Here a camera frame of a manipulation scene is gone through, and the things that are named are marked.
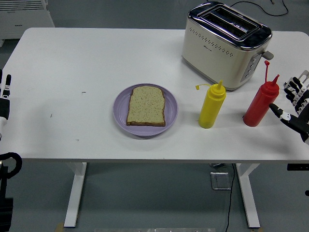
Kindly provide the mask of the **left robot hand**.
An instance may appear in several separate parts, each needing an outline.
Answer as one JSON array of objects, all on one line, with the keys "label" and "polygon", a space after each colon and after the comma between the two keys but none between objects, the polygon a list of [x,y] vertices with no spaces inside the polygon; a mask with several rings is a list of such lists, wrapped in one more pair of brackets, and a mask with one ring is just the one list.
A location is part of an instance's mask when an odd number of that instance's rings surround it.
[{"label": "left robot hand", "polygon": [[8,74],[5,78],[4,89],[2,89],[2,70],[0,70],[0,139],[3,137],[3,127],[9,119],[10,113],[10,87],[12,76]]}]

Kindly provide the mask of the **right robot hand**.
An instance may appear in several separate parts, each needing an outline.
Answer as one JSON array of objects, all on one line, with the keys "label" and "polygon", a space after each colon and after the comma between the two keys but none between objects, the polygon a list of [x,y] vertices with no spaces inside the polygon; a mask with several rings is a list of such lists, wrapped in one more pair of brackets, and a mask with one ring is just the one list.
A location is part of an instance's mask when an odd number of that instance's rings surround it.
[{"label": "right robot hand", "polygon": [[298,132],[302,141],[309,144],[309,89],[304,81],[301,82],[299,78],[293,77],[284,86],[284,92],[295,108],[296,116],[285,112],[273,103],[269,108],[284,125]]}]

